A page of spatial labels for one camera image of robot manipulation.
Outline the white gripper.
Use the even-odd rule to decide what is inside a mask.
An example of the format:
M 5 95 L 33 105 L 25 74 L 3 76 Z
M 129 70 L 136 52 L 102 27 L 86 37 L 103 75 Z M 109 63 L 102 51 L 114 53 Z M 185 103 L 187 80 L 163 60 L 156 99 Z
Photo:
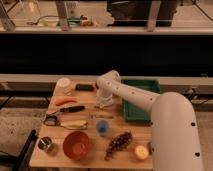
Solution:
M 109 95 L 108 97 L 104 97 L 100 92 L 98 92 L 96 104 L 100 104 L 100 103 L 113 103 L 112 96 Z

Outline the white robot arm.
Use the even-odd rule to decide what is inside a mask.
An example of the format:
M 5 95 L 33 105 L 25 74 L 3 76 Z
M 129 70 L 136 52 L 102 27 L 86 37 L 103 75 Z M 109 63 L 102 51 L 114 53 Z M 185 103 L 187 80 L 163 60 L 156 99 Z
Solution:
M 115 94 L 151 115 L 153 171 L 204 171 L 195 111 L 186 97 L 125 85 L 115 70 L 99 76 L 97 85 L 99 107 Z

